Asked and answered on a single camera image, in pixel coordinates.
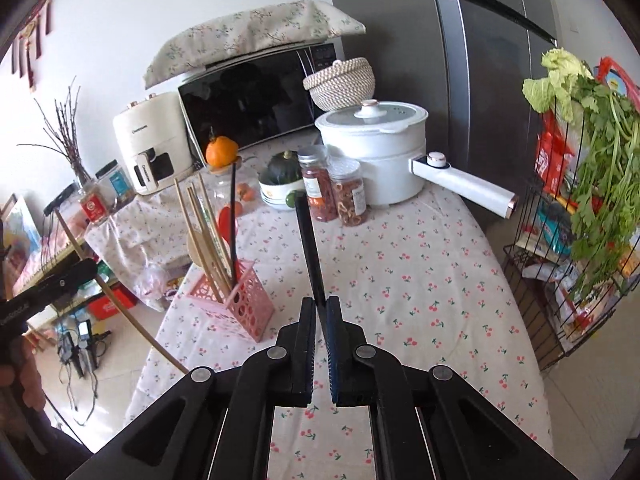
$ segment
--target woven basket with lid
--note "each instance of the woven basket with lid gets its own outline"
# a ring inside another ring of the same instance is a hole
[[[373,97],[376,79],[371,65],[364,57],[334,64],[302,81],[316,105],[325,112],[359,105]]]

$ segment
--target spice jar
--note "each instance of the spice jar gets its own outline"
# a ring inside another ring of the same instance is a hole
[[[95,180],[90,180],[79,191],[80,205],[92,224],[101,224],[108,216],[104,200],[100,195],[100,189]]]
[[[298,161],[305,181],[306,199],[311,216],[321,222],[330,222],[338,217],[335,209],[331,179],[326,168],[326,146],[305,146],[298,150]]]
[[[334,156],[329,161],[328,171],[342,225],[362,224],[367,219],[367,203],[360,163],[345,156]]]
[[[112,160],[109,164],[104,166],[98,173],[95,174],[98,184],[101,186],[100,191],[103,198],[107,203],[111,203],[111,211],[116,212],[126,206],[136,197],[136,192],[133,191],[129,179],[124,171],[118,164],[117,160]]]

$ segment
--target tiled floor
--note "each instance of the tiled floor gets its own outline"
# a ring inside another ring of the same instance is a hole
[[[499,260],[519,218],[487,229]],[[580,480],[610,478],[640,431],[640,287],[574,354],[543,373],[556,458]]]
[[[133,307],[131,313],[151,334],[156,334],[162,322],[162,313],[141,304]],[[100,359],[95,374],[98,379],[95,409],[84,427],[78,422],[86,419],[92,407],[90,377],[80,379],[72,369],[71,390],[78,406],[78,410],[74,411],[66,394],[67,374],[64,369],[61,370],[56,349],[49,348],[36,356],[45,393],[78,437],[93,452],[99,450],[121,430],[125,410],[150,348],[124,316],[110,317],[104,321],[103,328],[111,330],[112,334],[108,339],[109,347]],[[46,412],[55,424],[58,418],[49,405]]]
[[[495,224],[488,237],[496,254],[511,242],[517,219]],[[162,314],[143,305],[132,313],[155,334]],[[66,396],[66,374],[60,383],[60,362],[54,349],[37,356],[38,369],[49,398],[80,439],[96,451],[122,427],[124,413],[140,375],[148,343],[122,316],[105,322],[113,331],[110,348],[97,371],[98,399],[85,427],[82,422],[92,405],[90,380],[73,372],[72,390],[78,410]],[[640,413],[640,289],[620,303],[611,320],[574,354],[544,376],[554,435],[556,458],[580,480],[610,478],[623,459],[624,439],[638,432]],[[55,420],[52,410],[47,413]]]

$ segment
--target black stick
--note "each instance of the black stick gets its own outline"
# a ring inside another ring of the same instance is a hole
[[[324,283],[322,283],[322,270],[320,269],[320,258],[318,258],[318,246],[314,235],[314,226],[311,223],[311,211],[306,200],[304,191],[296,191],[296,215],[298,215],[298,226],[300,237],[302,238],[302,248],[305,251],[306,269],[309,272],[311,290],[316,301],[316,309],[324,331],[324,319],[326,318],[326,296],[324,294]]]
[[[236,273],[236,163],[231,166],[231,232],[229,233],[229,250],[231,251],[231,288],[238,283],[238,274]]]

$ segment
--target bowl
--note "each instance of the bowl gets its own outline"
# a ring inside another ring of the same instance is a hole
[[[371,99],[376,89],[376,78],[371,65],[364,57],[333,65],[320,70],[302,81],[314,103],[325,112],[359,105]]]
[[[265,184],[262,180],[261,178],[258,180],[260,183],[260,191],[269,202],[284,204],[289,193],[299,189],[305,189],[305,181],[302,178],[291,184]]]
[[[270,207],[273,207],[274,209],[277,209],[278,211],[294,211],[295,210],[294,207],[289,207],[286,202],[272,202],[267,197],[265,197],[262,193],[260,193],[260,196],[262,197],[262,201],[266,205],[268,205]]]

